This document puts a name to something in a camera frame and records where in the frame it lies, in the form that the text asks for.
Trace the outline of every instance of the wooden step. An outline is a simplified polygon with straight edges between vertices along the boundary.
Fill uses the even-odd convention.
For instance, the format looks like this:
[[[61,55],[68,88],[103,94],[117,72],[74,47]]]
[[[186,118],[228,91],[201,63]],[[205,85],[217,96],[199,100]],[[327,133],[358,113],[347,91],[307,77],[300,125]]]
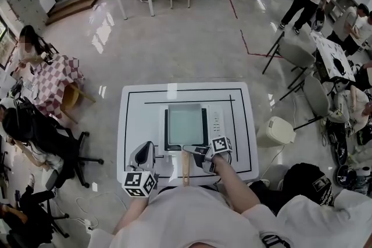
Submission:
[[[55,13],[58,13],[59,11],[68,8],[69,6],[76,5],[80,2],[85,2],[86,0],[68,0],[68,1],[63,1],[61,3],[56,3],[54,8],[48,13],[48,16],[51,17]]]
[[[49,19],[46,21],[46,25],[50,25],[84,10],[91,9],[96,1],[97,0],[78,0],[78,2],[69,3],[69,5],[64,8],[58,9],[57,12],[50,14]]]

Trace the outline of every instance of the gray folding chair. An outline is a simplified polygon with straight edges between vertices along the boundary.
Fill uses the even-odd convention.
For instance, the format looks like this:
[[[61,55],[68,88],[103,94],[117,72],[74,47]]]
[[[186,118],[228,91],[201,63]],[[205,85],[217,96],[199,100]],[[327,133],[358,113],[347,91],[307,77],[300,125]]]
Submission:
[[[283,100],[290,93],[297,90],[298,88],[303,89],[305,98],[312,108],[315,117],[309,120],[306,124],[295,127],[294,130],[307,126],[332,114],[332,111],[330,110],[331,105],[328,100],[327,93],[321,85],[321,82],[313,76],[307,76],[304,81],[292,88],[292,90],[285,94],[280,100]]]
[[[302,70],[301,73],[296,77],[296,79],[294,79],[293,82],[290,83],[290,85],[288,86],[288,88],[290,88],[304,74],[306,69],[308,69],[314,64],[315,57],[311,55],[308,51],[302,49],[300,46],[290,43],[284,37],[284,34],[285,33],[283,31],[282,34],[279,36],[279,38],[274,43],[274,45],[271,47],[269,52],[267,53],[266,57],[268,57],[268,55],[276,47],[269,62],[266,64],[262,74],[265,73],[266,69],[268,68],[269,64],[273,60],[274,56],[276,54],[279,54],[285,60],[287,60],[288,62],[292,63],[295,66],[292,69],[292,71],[294,71],[296,68],[300,68]]]

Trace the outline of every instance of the gray floor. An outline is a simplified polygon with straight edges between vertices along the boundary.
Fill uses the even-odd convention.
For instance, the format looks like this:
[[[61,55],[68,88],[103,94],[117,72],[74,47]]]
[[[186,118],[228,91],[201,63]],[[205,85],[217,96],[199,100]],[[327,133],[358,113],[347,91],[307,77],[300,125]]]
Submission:
[[[255,127],[271,116],[279,116],[293,125],[306,123],[312,111],[301,93],[282,102],[288,84],[296,76],[291,65],[275,58],[265,75],[267,63],[263,57],[280,35],[278,24],[292,0],[169,0],[154,3],[155,17],[150,17],[148,5],[140,1],[124,0],[128,20],[123,20],[116,0],[99,0],[93,10],[78,13],[50,25],[44,32],[48,42],[68,56],[80,60],[80,70],[87,78],[84,90],[95,97],[96,103],[83,99],[71,114],[78,120],[63,122],[78,135],[89,131],[91,136],[83,152],[105,159],[105,164],[87,164],[84,172],[89,183],[98,184],[98,192],[83,188],[77,179],[66,181],[58,198],[52,202],[70,214],[71,218],[87,218],[98,228],[112,231],[124,208],[112,193],[92,198],[100,193],[113,192],[128,206],[129,197],[116,181],[116,144],[121,90],[125,85],[169,82],[243,81],[249,88]],[[310,43],[309,27],[304,26],[296,36],[291,26],[287,36],[314,51]],[[324,35],[331,32],[328,24]],[[357,53],[354,60],[367,60]],[[320,123],[311,124],[297,132],[294,144],[288,145],[273,161],[265,177],[283,174],[283,167],[296,163],[312,163],[332,179],[336,165],[329,145],[322,145]],[[21,192],[27,184],[28,171],[37,177],[37,190],[43,189],[42,172],[35,168],[18,150],[4,145],[9,152],[7,163],[10,175],[8,195],[13,199],[15,189]],[[273,157],[281,150],[258,148],[259,168],[263,174]],[[90,215],[83,213],[76,204]],[[89,235],[76,221],[63,220],[60,225],[70,234],[68,240],[56,236],[58,247],[87,247]]]

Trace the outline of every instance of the woman with long black hair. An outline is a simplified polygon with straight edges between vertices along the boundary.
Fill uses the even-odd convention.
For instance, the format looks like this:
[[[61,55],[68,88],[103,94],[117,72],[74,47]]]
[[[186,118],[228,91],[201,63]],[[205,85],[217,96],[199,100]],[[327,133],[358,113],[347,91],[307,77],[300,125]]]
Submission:
[[[26,25],[19,35],[19,67],[24,69],[27,63],[36,68],[47,55],[52,55],[49,45],[35,32],[31,25]]]

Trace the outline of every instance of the checkered tablecloth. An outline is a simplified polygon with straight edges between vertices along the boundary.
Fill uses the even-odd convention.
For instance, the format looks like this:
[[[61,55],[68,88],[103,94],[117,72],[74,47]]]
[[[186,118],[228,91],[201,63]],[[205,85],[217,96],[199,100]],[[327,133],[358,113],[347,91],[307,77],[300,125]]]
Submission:
[[[34,70],[31,82],[38,85],[39,94],[33,99],[33,104],[44,115],[53,114],[62,118],[60,104],[62,103],[65,87],[72,82],[82,85],[84,76],[79,72],[79,60],[65,55],[54,55],[51,65],[42,62]]]

